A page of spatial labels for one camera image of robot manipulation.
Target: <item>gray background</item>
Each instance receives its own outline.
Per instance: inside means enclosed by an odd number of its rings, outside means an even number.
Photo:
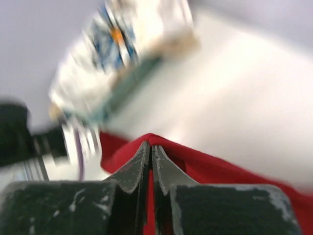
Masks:
[[[57,63],[101,0],[0,0],[0,96],[18,97],[31,126],[50,123],[47,97]],[[310,0],[202,0],[207,7],[290,42],[313,46]]]

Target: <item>white surface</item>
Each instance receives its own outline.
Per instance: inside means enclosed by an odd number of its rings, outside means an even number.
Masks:
[[[110,123],[152,132],[252,171],[313,186],[313,57],[271,35],[197,15],[202,48],[168,61]],[[100,158],[87,179],[102,177]],[[77,166],[48,169],[64,178]]]

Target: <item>white wall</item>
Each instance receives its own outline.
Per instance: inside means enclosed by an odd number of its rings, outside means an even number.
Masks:
[[[48,89],[58,61],[102,0],[0,0],[0,98],[17,97],[31,125],[50,124]]]
[[[313,187],[312,54],[213,12],[197,16],[201,49],[167,61],[111,129]]]

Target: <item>red cloth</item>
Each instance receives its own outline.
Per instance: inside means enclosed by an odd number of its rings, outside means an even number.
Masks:
[[[313,195],[304,195],[293,188],[263,178],[222,159],[212,157],[191,148],[171,142],[154,134],[146,134],[132,142],[107,134],[100,134],[102,145],[101,167],[113,173],[127,162],[143,141],[150,145],[162,145],[169,158],[190,177],[201,184],[271,184],[278,186],[291,200],[296,217],[304,235],[313,235]],[[148,196],[148,223],[145,235],[155,234],[153,175],[150,171]]]

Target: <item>purple wire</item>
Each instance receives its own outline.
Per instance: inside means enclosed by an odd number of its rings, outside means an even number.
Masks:
[[[78,180],[82,181],[85,175],[84,155],[83,155],[83,150],[82,150],[82,144],[79,138],[79,131],[77,129],[74,130],[74,138],[75,138],[75,145],[76,145],[76,152],[77,152],[78,166],[79,166]]]

